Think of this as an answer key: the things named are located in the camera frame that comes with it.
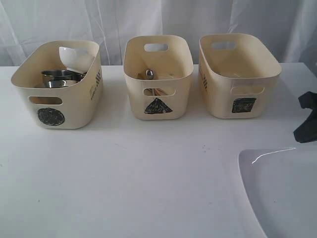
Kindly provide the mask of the white square plate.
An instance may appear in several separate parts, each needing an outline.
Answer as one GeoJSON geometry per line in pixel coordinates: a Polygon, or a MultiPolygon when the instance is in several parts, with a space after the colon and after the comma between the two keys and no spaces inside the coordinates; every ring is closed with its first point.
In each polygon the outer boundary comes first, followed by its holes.
{"type": "Polygon", "coordinates": [[[253,213],[268,238],[317,236],[317,149],[247,149],[238,157],[253,213]]]}

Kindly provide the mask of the white plastic bowl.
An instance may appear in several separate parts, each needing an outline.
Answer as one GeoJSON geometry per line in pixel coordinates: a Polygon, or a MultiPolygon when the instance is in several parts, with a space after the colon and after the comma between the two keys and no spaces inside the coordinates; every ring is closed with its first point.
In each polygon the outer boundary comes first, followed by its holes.
{"type": "Polygon", "coordinates": [[[91,67],[95,56],[86,48],[59,47],[59,57],[67,70],[86,73],[91,67]]]}

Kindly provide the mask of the cream bin with triangle mark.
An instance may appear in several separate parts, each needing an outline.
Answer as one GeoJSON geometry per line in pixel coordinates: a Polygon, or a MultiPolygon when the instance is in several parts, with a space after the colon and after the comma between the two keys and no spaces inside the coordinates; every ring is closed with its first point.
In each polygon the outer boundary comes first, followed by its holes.
{"type": "Polygon", "coordinates": [[[185,39],[175,35],[139,36],[128,41],[124,56],[131,111],[142,120],[177,119],[187,109],[194,66],[185,39]],[[154,80],[140,80],[138,73],[151,69],[154,80]],[[155,88],[157,96],[144,90],[155,88]],[[168,95],[160,96],[158,89],[168,95]]]}

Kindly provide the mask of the white backdrop curtain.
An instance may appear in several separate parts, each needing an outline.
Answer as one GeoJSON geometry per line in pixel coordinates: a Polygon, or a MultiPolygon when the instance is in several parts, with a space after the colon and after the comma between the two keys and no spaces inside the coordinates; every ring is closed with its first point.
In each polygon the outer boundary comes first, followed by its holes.
{"type": "Polygon", "coordinates": [[[280,62],[317,69],[314,0],[3,0],[0,63],[17,66],[43,43],[91,40],[102,64],[121,65],[127,42],[143,35],[183,37],[198,60],[199,39],[246,33],[280,62]]]}

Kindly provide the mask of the cream bin with circle mark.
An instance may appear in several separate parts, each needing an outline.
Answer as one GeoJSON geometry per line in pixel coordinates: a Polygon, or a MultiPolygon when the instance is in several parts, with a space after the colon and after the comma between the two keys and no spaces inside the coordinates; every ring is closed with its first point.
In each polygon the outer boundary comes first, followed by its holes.
{"type": "Polygon", "coordinates": [[[93,41],[51,41],[39,46],[11,77],[26,109],[42,128],[77,129],[94,116],[102,96],[100,46],[93,41]],[[85,48],[94,60],[86,76],[78,83],[62,88],[36,88],[42,82],[42,71],[65,69],[59,47],[85,48]]]}

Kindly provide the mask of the cream bin with square mark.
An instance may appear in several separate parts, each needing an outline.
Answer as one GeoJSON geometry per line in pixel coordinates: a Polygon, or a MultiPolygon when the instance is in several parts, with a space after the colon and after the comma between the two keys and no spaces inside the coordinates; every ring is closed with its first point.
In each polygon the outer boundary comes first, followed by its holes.
{"type": "Polygon", "coordinates": [[[206,35],[199,43],[199,79],[207,111],[220,119],[259,116],[282,72],[269,49],[243,33],[206,35]]]}

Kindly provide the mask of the steel bowl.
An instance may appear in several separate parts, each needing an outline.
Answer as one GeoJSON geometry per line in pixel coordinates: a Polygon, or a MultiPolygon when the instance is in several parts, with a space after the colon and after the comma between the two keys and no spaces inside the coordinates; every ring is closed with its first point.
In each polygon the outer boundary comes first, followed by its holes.
{"type": "Polygon", "coordinates": [[[78,81],[76,80],[53,80],[46,83],[46,86],[48,88],[54,89],[54,88],[64,88],[69,87],[72,85],[77,84],[78,81]]]}

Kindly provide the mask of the steel mug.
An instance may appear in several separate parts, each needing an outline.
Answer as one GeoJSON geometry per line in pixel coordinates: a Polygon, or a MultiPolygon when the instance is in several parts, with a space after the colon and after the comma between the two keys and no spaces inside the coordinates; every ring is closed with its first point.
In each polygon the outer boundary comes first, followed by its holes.
{"type": "Polygon", "coordinates": [[[72,80],[79,82],[79,81],[83,80],[85,78],[85,76],[86,76],[86,73],[73,72],[72,73],[72,80]]]}
{"type": "Polygon", "coordinates": [[[72,80],[72,72],[68,70],[45,70],[41,72],[43,83],[49,81],[72,80]]]}

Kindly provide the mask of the steel spoon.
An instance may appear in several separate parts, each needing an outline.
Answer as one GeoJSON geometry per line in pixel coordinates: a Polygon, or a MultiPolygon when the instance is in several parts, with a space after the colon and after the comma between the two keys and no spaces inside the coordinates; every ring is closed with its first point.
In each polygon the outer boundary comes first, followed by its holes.
{"type": "MultiPolygon", "coordinates": [[[[155,79],[155,72],[151,69],[146,69],[145,71],[145,79],[146,80],[154,80],[155,79]]],[[[150,88],[149,89],[150,93],[152,96],[157,96],[157,91],[155,88],[150,88]]]]}

